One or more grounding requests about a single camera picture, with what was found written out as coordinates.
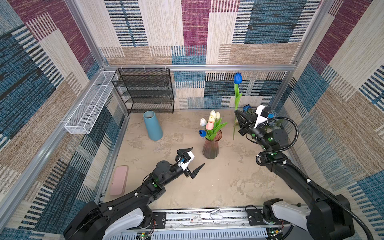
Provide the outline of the blue rose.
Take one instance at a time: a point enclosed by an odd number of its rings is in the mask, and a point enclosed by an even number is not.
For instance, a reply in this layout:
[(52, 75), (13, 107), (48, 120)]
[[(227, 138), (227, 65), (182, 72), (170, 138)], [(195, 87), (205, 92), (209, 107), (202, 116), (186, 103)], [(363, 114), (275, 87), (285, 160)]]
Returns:
[(243, 107), (243, 112), (248, 112), (248, 110), (250, 110), (252, 107), (248, 104), (248, 105), (245, 105), (244, 107)]

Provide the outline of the pink ribbed glass vase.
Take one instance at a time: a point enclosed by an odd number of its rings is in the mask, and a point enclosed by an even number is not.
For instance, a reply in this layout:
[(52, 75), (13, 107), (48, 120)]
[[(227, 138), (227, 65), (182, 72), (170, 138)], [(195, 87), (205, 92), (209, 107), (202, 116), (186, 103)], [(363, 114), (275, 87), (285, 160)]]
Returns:
[(219, 155), (219, 141), (221, 140), (222, 136), (223, 133), (221, 130), (219, 130), (213, 140), (206, 139), (202, 151), (204, 157), (207, 159), (215, 159)]

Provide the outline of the dusty blue hydrangea bunch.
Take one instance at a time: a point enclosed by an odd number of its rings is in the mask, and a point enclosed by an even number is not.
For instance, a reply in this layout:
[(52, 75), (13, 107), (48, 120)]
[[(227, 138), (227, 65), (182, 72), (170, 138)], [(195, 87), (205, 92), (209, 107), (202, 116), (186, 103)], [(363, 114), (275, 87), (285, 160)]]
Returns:
[(259, 127), (259, 128), (264, 127), (264, 126), (270, 126), (270, 127), (272, 127), (273, 125), (277, 124), (278, 120), (279, 120), (279, 119), (277, 119), (277, 116), (275, 115), (275, 117), (272, 119), (271, 122), (269, 122), (269, 123), (264, 122), (264, 123), (258, 125), (258, 127)]

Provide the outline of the white tulip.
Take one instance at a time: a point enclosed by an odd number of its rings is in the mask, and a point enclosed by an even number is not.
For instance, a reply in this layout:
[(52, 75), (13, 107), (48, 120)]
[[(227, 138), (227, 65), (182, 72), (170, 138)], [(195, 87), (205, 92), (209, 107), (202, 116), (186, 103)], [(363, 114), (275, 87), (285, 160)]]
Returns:
[(202, 118), (200, 119), (200, 126), (202, 127), (202, 130), (206, 130), (207, 121)]
[(211, 111), (210, 116), (212, 116), (215, 119), (217, 117), (217, 114), (215, 111)]

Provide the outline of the yellow tulip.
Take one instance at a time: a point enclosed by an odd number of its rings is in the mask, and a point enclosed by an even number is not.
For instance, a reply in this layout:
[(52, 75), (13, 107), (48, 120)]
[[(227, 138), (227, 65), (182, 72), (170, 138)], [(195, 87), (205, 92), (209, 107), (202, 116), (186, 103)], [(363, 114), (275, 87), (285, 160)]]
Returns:
[(209, 122), (215, 123), (215, 121), (216, 121), (216, 117), (213, 115), (210, 115), (209, 116)]

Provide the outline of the pink tulip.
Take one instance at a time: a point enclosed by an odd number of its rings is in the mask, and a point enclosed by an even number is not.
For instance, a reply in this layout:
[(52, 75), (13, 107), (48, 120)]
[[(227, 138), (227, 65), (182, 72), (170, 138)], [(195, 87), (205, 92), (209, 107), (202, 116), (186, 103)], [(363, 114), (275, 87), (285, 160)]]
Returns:
[(214, 137), (214, 126), (215, 126), (215, 123), (214, 122), (208, 122), (206, 124), (206, 136), (205, 138), (212, 141), (215, 137)]

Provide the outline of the blue tulip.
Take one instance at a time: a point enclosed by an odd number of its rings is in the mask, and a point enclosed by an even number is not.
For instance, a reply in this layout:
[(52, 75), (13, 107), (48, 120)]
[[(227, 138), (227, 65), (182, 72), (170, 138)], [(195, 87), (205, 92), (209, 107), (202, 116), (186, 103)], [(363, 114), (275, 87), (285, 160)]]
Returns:
[[(243, 77), (241, 73), (235, 73), (234, 76), (234, 90), (235, 90), (235, 110), (238, 109), (239, 103), (242, 97), (242, 93), (240, 93), (240, 87), (239, 85), (243, 82)], [(234, 127), (233, 127), (233, 140), (235, 139), (235, 131), (236, 131), (236, 126), (238, 125), (238, 120), (237, 117), (235, 117), (234, 120)]]
[(199, 135), (200, 135), (200, 137), (205, 138), (209, 141), (211, 140), (209, 131), (207, 131), (207, 130), (199, 130)]

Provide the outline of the teal cylindrical vase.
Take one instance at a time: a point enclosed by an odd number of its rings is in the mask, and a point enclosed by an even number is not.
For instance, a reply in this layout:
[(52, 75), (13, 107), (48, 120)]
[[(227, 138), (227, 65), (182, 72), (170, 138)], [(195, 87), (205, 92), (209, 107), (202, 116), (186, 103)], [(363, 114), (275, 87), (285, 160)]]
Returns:
[(152, 141), (158, 141), (163, 137), (163, 130), (154, 111), (146, 111), (143, 114), (148, 136)]

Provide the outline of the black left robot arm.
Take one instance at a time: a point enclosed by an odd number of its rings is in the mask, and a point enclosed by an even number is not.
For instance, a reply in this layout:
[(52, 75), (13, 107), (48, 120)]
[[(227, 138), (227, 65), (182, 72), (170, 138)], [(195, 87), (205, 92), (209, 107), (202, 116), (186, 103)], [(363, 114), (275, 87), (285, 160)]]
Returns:
[(194, 179), (200, 169), (190, 171), (194, 160), (192, 148), (177, 150), (176, 162), (157, 163), (155, 169), (143, 179), (134, 191), (115, 200), (96, 204), (87, 203), (64, 230), (66, 240), (104, 240), (123, 229), (148, 226), (152, 221), (150, 203), (158, 200), (165, 186), (181, 175)]

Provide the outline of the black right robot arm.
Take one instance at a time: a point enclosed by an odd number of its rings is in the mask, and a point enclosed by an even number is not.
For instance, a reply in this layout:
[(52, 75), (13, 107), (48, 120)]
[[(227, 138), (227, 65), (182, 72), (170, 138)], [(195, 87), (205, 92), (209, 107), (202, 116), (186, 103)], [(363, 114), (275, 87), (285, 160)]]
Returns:
[[(270, 219), (288, 221), (306, 230), (314, 240), (344, 240), (355, 234), (353, 222), (365, 232), (367, 239), (373, 234), (367, 225), (351, 211), (349, 200), (343, 195), (334, 195), (314, 182), (283, 153), (298, 140), (298, 125), (287, 117), (274, 117), (268, 111), (249, 115), (236, 110), (240, 134), (251, 136), (251, 142), (260, 145), (263, 151), (256, 156), (259, 166), (267, 167), (271, 172), (283, 179), (307, 204), (309, 213), (301, 212), (298, 206), (284, 206), (282, 200), (274, 199), (265, 203), (264, 216)], [(289, 142), (288, 134), (283, 129), (267, 132), (265, 126), (275, 120), (291, 123), (295, 129), (295, 137)]]

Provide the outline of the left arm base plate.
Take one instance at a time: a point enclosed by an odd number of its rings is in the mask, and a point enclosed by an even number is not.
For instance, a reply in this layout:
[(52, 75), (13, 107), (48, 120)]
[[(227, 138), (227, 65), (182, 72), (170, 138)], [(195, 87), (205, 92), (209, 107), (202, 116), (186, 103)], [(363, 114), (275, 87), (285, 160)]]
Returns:
[(151, 215), (145, 216), (143, 222), (139, 225), (143, 229), (164, 229), (166, 227), (167, 213), (153, 212)]

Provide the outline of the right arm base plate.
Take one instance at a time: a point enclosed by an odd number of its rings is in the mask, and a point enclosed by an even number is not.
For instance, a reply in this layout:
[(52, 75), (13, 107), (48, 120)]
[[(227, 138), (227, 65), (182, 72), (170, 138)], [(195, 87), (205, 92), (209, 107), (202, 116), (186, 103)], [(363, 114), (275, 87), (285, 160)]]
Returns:
[(288, 221), (277, 219), (274, 214), (270, 212), (265, 214), (263, 209), (256, 208), (255, 206), (246, 206), (245, 212), (247, 214), (250, 226), (291, 225), (291, 223)]

